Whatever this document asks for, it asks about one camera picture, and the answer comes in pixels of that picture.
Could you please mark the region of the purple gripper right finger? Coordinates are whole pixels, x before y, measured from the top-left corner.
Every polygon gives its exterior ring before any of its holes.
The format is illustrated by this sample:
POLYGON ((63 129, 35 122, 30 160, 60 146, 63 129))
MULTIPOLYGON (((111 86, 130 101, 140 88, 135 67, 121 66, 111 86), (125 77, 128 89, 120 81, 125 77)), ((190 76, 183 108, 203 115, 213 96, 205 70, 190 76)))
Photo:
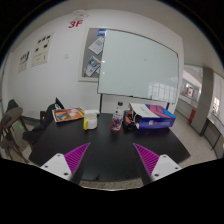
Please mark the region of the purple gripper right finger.
POLYGON ((166 154, 158 155, 136 143, 134 143, 134 147, 152 181, 157 181, 181 170, 181 167, 166 154))

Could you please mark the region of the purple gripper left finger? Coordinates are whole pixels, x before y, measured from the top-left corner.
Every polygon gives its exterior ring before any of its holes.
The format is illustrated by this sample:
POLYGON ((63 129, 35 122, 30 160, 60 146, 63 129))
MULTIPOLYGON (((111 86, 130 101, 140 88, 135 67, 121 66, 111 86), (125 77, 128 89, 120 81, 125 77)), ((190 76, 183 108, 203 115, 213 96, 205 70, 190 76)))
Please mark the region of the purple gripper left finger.
POLYGON ((85 143, 66 154, 57 153, 43 164, 41 169, 70 181, 78 169, 88 147, 89 143, 85 143))

